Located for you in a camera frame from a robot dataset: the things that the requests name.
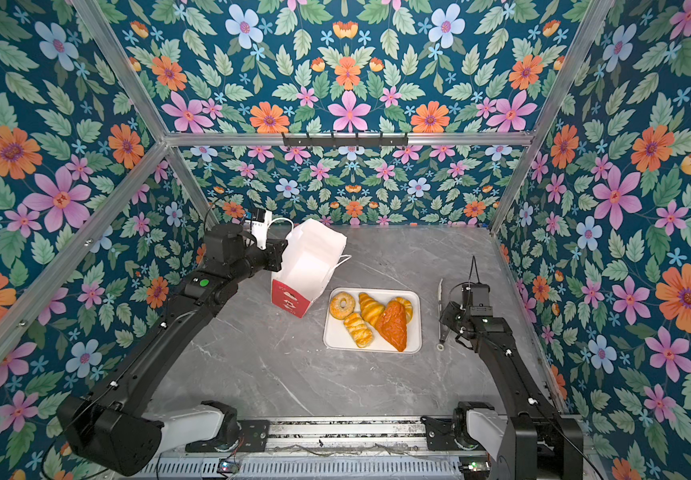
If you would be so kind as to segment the large orange-brown croissant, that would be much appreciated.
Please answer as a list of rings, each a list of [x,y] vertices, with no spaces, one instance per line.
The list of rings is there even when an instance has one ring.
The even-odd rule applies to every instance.
[[[405,323],[405,310],[401,304],[391,300],[385,306],[385,312],[375,326],[379,335],[395,350],[404,352],[407,348],[407,323]]]

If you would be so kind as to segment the yellow twisted bread roll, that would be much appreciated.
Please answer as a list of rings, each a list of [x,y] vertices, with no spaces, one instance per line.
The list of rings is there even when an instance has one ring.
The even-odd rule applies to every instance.
[[[357,312],[349,314],[344,320],[345,329],[349,332],[349,336],[357,345],[357,348],[363,349],[369,347],[373,343],[373,330],[369,324],[361,318]]]

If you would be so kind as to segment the red white paper bag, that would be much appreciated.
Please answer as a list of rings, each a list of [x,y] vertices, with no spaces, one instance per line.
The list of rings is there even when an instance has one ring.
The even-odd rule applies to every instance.
[[[345,234],[313,219],[293,228],[287,240],[282,269],[272,274],[271,302],[303,318],[351,255],[344,253]]]

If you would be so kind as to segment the yellow ring bread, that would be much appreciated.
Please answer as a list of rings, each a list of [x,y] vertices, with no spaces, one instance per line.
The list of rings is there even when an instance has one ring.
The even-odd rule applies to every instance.
[[[334,295],[330,301],[329,312],[337,320],[347,319],[355,312],[355,298],[347,292]]]

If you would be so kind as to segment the yellow croissant bread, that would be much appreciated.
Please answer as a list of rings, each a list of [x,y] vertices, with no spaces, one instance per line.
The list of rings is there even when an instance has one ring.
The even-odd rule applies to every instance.
[[[361,318],[367,322],[367,324],[375,327],[379,318],[385,312],[385,305],[379,303],[371,295],[361,292],[359,294],[359,309],[361,309]]]

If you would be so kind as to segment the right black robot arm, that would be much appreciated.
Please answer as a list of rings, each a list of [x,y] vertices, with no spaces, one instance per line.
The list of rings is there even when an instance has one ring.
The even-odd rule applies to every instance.
[[[585,474],[583,431],[543,394],[521,358],[511,326],[493,314],[491,287],[465,280],[439,282],[439,342],[451,342],[479,356],[493,377],[505,412],[487,402],[459,402],[451,428],[463,450],[483,450],[483,467],[471,464],[471,479],[581,479]]]

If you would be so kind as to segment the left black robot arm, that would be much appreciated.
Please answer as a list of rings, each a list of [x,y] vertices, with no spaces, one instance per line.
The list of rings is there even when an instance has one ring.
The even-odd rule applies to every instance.
[[[204,401],[169,415],[145,412],[162,380],[190,344],[260,271],[278,272],[285,239],[271,239],[273,214],[257,209],[248,221],[206,229],[199,265],[165,301],[141,342],[82,397],[67,397],[57,418],[73,454],[123,476],[143,470],[156,456],[189,444],[230,451],[240,442],[235,408]]]

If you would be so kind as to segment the white rectangular tray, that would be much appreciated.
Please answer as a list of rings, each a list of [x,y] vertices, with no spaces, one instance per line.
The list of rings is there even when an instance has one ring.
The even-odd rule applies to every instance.
[[[414,354],[421,349],[421,302],[409,290],[338,288],[330,295],[325,346]]]

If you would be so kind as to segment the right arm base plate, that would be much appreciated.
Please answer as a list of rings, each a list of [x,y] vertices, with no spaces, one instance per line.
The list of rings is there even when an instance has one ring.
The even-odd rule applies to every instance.
[[[469,411],[462,418],[423,416],[427,449],[431,451],[499,452],[505,435],[505,419]]]

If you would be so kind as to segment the black wall hook rail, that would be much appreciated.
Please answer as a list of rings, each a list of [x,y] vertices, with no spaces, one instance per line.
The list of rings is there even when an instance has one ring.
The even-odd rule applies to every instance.
[[[340,148],[347,146],[381,148],[409,145],[407,134],[353,133],[353,134],[283,134],[283,146]]]

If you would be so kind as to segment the aluminium front rail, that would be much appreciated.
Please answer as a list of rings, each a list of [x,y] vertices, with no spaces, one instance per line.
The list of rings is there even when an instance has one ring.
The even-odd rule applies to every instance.
[[[138,479],[471,479],[485,451],[427,449],[423,416],[276,417],[264,452],[157,454]]]

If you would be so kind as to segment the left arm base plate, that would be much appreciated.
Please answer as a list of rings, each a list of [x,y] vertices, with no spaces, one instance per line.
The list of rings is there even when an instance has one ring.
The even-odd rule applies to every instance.
[[[186,445],[188,453],[258,453],[264,452],[270,438],[268,420],[231,420],[209,440]]]

